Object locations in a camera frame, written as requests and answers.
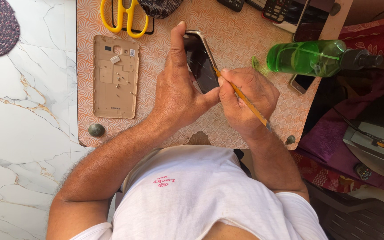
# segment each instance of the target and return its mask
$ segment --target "table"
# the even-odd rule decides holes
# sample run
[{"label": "table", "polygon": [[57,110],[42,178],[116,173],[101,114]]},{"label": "table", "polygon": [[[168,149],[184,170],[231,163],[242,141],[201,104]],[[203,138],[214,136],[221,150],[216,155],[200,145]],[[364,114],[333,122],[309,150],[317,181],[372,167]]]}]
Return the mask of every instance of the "table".
[{"label": "table", "polygon": [[[341,11],[328,17],[322,39],[337,39],[352,0],[337,2],[342,6]],[[110,1],[105,7],[110,16]],[[252,56],[265,63],[272,46],[292,39],[291,33],[263,19],[261,12],[248,4],[236,13],[216,0],[185,0],[171,16],[155,19],[153,35],[138,39],[132,39],[125,31],[114,34],[107,30],[100,19],[99,8],[100,0],[77,0],[78,139],[80,144],[88,147],[96,147],[136,125],[152,111],[157,75],[164,68],[170,47],[170,31],[181,20],[186,22],[188,29],[201,30],[205,34],[219,69],[250,66]],[[137,41],[140,45],[136,117],[133,119],[98,118],[93,114],[93,37],[99,34]],[[293,150],[300,140],[320,78],[314,81],[306,94],[301,95],[288,83],[291,74],[270,72],[266,77],[280,91],[277,107],[270,118],[272,128],[284,142],[290,135],[296,137],[296,143],[287,145],[289,150]],[[88,127],[94,123],[104,126],[106,132],[103,136],[95,138],[88,134]],[[248,149],[240,134],[229,126],[220,103],[193,124],[180,129],[160,147],[186,144],[198,131],[207,134],[214,146]]]}]

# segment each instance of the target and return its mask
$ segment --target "yellow scissors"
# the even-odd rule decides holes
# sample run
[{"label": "yellow scissors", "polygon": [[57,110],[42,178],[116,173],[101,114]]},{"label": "yellow scissors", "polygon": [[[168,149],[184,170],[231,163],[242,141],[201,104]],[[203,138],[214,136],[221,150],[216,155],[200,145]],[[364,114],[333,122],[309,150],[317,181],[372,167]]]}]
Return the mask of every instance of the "yellow scissors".
[{"label": "yellow scissors", "polygon": [[102,17],[103,24],[107,29],[109,29],[111,32],[114,32],[114,33],[120,32],[122,29],[123,15],[124,15],[124,13],[127,13],[127,33],[128,33],[128,35],[130,35],[132,38],[139,38],[139,37],[143,36],[143,34],[145,34],[146,29],[148,28],[148,24],[149,24],[148,15],[146,15],[145,28],[143,29],[143,31],[141,33],[134,34],[131,31],[131,26],[133,25],[134,7],[139,4],[137,2],[137,0],[131,0],[131,5],[130,5],[130,8],[128,8],[128,9],[124,8],[124,6],[122,5],[122,0],[118,0],[118,15],[116,17],[117,18],[116,28],[109,26],[108,23],[106,22],[106,20],[104,19],[104,9],[103,8],[104,8],[105,2],[106,2],[106,0],[102,0],[102,3],[100,4],[100,15]]}]

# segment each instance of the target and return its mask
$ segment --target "man's right arm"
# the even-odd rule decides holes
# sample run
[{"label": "man's right arm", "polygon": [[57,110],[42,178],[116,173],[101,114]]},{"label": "man's right arm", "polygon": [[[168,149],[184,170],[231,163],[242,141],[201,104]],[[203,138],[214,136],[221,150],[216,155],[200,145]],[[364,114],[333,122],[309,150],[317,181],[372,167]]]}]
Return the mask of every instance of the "man's right arm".
[{"label": "man's right arm", "polygon": [[229,82],[241,88],[266,119],[275,110],[279,91],[253,68],[223,69],[221,75],[220,101],[225,116],[251,150],[256,179],[275,193],[293,192],[309,201],[307,188],[284,144],[235,95]]}]

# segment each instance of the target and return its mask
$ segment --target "man's left hand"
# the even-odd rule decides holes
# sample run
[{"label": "man's left hand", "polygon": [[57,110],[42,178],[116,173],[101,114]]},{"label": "man's left hand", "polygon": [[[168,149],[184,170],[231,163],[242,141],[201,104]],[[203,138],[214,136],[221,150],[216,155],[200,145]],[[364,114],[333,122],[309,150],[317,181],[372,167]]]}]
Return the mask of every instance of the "man's left hand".
[{"label": "man's left hand", "polygon": [[183,21],[171,30],[171,48],[165,69],[157,78],[155,106],[149,115],[159,124],[168,124],[173,131],[192,124],[219,102],[220,87],[202,94],[192,83],[184,50],[185,30]]}]

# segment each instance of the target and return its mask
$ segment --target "pink printed logo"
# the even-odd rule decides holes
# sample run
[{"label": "pink printed logo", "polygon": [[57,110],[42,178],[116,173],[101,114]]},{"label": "pink printed logo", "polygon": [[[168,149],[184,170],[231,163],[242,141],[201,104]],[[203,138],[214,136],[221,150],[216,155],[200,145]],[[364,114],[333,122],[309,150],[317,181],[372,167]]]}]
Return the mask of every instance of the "pink printed logo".
[{"label": "pink printed logo", "polygon": [[153,183],[158,183],[158,187],[165,187],[168,185],[168,182],[174,182],[176,179],[170,179],[168,176],[157,178]]}]

